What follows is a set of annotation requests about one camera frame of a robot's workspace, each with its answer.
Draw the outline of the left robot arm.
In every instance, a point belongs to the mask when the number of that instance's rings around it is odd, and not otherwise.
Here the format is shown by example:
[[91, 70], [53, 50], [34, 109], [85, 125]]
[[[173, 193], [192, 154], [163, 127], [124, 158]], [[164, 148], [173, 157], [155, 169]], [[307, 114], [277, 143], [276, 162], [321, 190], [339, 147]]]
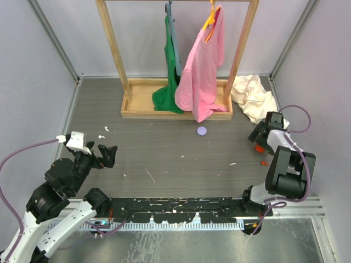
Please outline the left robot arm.
[[114, 166], [117, 146], [99, 145], [98, 149], [100, 157], [71, 150], [74, 159], [61, 158], [53, 162], [44, 175], [45, 182], [33, 191], [24, 217], [13, 213], [20, 227], [7, 249], [1, 252], [1, 262], [47, 262], [79, 226], [95, 216], [108, 214], [109, 197], [99, 188], [92, 188], [55, 229], [47, 230], [69, 205], [69, 199], [76, 196], [92, 169]]

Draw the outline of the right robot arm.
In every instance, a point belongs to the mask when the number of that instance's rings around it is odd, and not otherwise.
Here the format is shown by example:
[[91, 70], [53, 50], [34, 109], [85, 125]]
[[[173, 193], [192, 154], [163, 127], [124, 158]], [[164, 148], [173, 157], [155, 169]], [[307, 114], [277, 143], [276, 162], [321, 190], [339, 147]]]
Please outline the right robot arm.
[[241, 211], [248, 216], [262, 215], [270, 202], [300, 202], [309, 195], [316, 156], [301, 149], [284, 127], [279, 112], [268, 112], [248, 140], [259, 153], [273, 156], [265, 182], [244, 190]]

